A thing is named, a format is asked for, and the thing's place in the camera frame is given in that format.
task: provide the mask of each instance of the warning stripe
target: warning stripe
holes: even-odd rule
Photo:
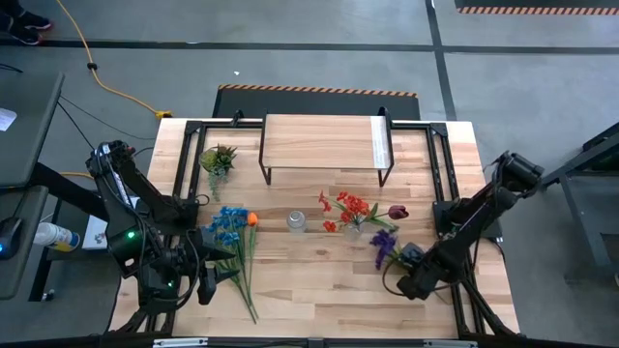
[[[465,15],[619,15],[615,8],[535,8],[467,6],[457,11]]]
[[[264,86],[264,85],[240,85],[222,84],[218,89],[233,90],[258,90],[258,91],[290,91],[290,92],[317,92],[317,93],[340,93],[340,94],[363,94],[373,96],[398,96],[417,98],[417,93],[401,91],[361,90],[354,88],[327,88],[327,87],[295,87],[295,86]]]

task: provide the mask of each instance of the person's foot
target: person's foot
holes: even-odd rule
[[[24,44],[37,45],[40,44],[43,38],[34,30],[26,29],[21,24],[14,21],[9,28],[9,35],[18,39]]]
[[[51,28],[51,21],[49,19],[27,11],[17,18],[17,22],[26,29],[48,30]]]

